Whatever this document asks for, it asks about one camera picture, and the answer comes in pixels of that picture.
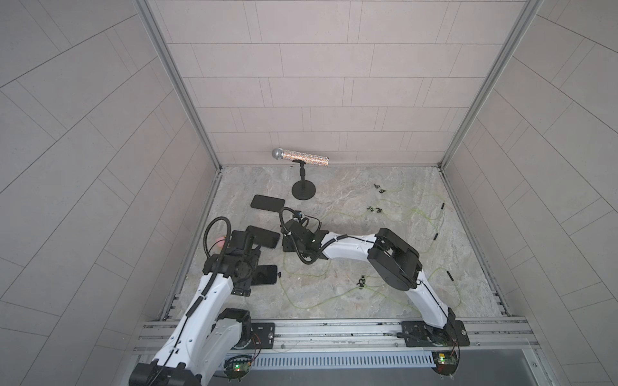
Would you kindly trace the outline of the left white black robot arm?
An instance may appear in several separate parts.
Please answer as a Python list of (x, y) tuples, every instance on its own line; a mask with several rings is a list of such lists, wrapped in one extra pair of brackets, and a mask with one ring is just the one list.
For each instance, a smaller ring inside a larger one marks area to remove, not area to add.
[(219, 221), (226, 231), (220, 252), (205, 251), (204, 275), (190, 306), (154, 359), (136, 365), (129, 385), (206, 385), (229, 351), (252, 340), (250, 312), (223, 305), (232, 295), (250, 296), (261, 251), (251, 234), (233, 231), (224, 216), (207, 226), (204, 244)]

